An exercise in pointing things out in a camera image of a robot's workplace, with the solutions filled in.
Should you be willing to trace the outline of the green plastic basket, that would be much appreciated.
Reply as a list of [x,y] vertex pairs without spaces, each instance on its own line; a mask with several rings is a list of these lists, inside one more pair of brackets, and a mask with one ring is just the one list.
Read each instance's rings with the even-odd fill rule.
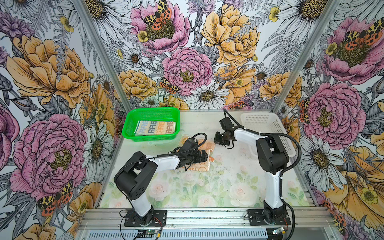
[[[175,122],[175,130],[172,133],[164,133],[159,135],[139,135],[138,132],[140,121],[147,121],[149,124],[152,122]],[[127,114],[126,121],[122,130],[122,135],[124,138],[134,142],[173,140],[180,132],[180,128],[181,112],[177,108],[163,107],[135,109]]]

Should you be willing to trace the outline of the white plastic basket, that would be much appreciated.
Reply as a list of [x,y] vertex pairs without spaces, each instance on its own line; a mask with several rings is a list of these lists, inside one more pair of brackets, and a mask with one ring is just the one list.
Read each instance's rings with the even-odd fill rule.
[[[283,133],[287,134],[281,120],[274,113],[247,112],[241,114],[241,124],[247,129],[260,133]],[[296,149],[289,138],[280,137],[289,157],[296,156]],[[256,147],[249,147],[253,159],[257,159]]]

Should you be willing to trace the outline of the striped rabbit text towel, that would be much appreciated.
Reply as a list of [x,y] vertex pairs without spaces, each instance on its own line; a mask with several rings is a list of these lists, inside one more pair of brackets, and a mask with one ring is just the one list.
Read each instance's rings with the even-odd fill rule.
[[135,130],[136,136],[170,135],[176,130],[176,122],[172,121],[139,121]]

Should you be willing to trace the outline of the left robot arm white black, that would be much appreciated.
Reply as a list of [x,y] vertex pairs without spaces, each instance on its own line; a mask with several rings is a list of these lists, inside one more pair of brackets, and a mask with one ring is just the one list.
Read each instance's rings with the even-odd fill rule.
[[188,138],[181,147],[163,155],[147,156],[135,152],[116,173],[114,183],[118,190],[130,202],[133,213],[127,219],[136,225],[147,226],[155,219],[154,207],[149,202],[146,190],[158,172],[177,170],[187,171],[193,164],[204,163],[209,154],[199,150],[201,145],[195,138]]

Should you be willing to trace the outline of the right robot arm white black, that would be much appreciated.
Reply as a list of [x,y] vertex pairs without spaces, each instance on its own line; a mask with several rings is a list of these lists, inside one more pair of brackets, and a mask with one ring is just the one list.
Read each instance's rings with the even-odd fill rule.
[[257,151],[259,164],[265,171],[267,194],[264,200],[263,220],[275,224],[286,215],[283,203],[282,171],[287,168],[289,155],[281,137],[290,138],[283,133],[259,133],[240,125],[234,125],[230,117],[220,120],[223,132],[216,132],[214,143],[229,146],[235,141],[247,144]]

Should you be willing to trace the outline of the small green circuit board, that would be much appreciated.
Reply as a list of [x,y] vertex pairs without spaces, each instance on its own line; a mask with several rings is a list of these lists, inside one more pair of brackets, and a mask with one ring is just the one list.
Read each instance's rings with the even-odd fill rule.
[[280,227],[272,231],[272,235],[279,235],[279,234],[285,234],[285,233],[286,233],[286,230],[284,227]]

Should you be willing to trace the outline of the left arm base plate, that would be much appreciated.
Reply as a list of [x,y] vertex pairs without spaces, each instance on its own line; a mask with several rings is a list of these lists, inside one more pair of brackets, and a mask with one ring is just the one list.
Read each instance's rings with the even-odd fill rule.
[[166,210],[150,210],[140,217],[136,212],[128,212],[124,220],[125,227],[164,227],[167,222]]

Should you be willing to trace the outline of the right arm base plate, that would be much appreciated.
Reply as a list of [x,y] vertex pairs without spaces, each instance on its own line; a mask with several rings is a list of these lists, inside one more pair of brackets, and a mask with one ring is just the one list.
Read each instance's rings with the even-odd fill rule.
[[281,215],[273,217],[272,214],[266,214],[264,209],[248,209],[248,221],[251,226],[290,226],[291,219],[287,212],[284,210]]

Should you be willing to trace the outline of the aluminium front rail frame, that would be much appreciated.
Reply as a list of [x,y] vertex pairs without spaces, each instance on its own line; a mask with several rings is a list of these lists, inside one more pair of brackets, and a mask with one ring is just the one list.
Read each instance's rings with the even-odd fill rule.
[[[131,209],[90,210],[79,227],[77,240],[341,240],[324,207],[295,207],[290,226],[251,226],[250,208],[174,208],[166,210],[164,227],[125,227]],[[285,234],[272,235],[284,227]]]

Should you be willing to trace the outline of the right aluminium corner post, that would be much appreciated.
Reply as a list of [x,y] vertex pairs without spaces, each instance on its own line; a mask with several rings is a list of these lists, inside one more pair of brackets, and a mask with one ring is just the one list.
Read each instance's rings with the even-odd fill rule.
[[320,39],[321,35],[323,34],[324,30],[328,28],[329,22],[331,21],[332,16],[336,12],[336,9],[341,1],[335,0],[335,1],[328,1],[323,13],[320,16],[320,19],[318,23],[315,25],[313,33],[309,36],[308,41],[306,42],[303,50],[299,54],[298,60],[296,61],[292,71],[290,72],[290,75],[287,79],[287,82],[282,88],[281,93],[279,94],[274,107],[272,109],[273,113],[277,113],[280,106],[285,101],[286,97],[288,96],[288,93],[290,92],[291,88],[293,87],[294,83],[296,82],[297,78],[299,77],[299,74],[305,65],[306,60],[311,55],[311,50],[315,48],[316,43]]

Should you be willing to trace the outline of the aluminium corner post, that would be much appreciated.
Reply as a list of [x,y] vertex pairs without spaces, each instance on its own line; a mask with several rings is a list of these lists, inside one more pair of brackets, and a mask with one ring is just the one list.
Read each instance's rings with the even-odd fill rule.
[[111,62],[103,40],[99,34],[99,29],[95,26],[85,1],[75,1],[74,6],[75,9],[78,11],[78,14],[82,23],[84,24],[85,29],[87,30],[89,38],[92,39],[95,49],[97,50],[98,55],[104,67],[106,68],[107,74],[110,77],[117,91],[117,94],[122,102],[122,105],[124,106],[126,113],[129,113],[133,108],[126,96],[125,91],[123,90],[121,82],[118,79],[118,74]]
[[286,97],[288,96],[288,93],[290,92],[291,88],[293,87],[294,83],[296,82],[297,78],[299,77],[299,74],[305,65],[306,60],[311,55],[311,50],[315,48],[316,43],[320,39],[321,35],[323,34],[324,30],[328,28],[329,22],[331,21],[332,16],[336,12],[336,9],[341,1],[335,0],[335,1],[328,1],[323,13],[320,16],[320,19],[318,23],[315,25],[313,33],[309,36],[308,41],[306,42],[303,50],[299,54],[298,60],[296,61],[292,71],[290,72],[290,75],[287,79],[287,82],[282,88],[281,93],[279,94],[274,107],[272,109],[273,113],[277,113],[280,106],[285,101]]

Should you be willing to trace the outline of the left aluminium corner post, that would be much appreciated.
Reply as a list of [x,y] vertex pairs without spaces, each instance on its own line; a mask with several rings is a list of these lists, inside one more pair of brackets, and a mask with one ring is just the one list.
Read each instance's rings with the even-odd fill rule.
[[103,40],[99,34],[99,29],[95,26],[85,1],[75,1],[74,6],[75,9],[78,11],[78,14],[82,23],[84,24],[85,29],[87,30],[89,38],[92,39],[95,49],[97,50],[98,55],[104,67],[106,68],[107,74],[110,77],[117,91],[117,94],[122,102],[122,105],[124,106],[126,113],[129,113],[133,108],[126,96],[125,91],[123,90],[121,82],[118,79],[118,74],[111,62]]

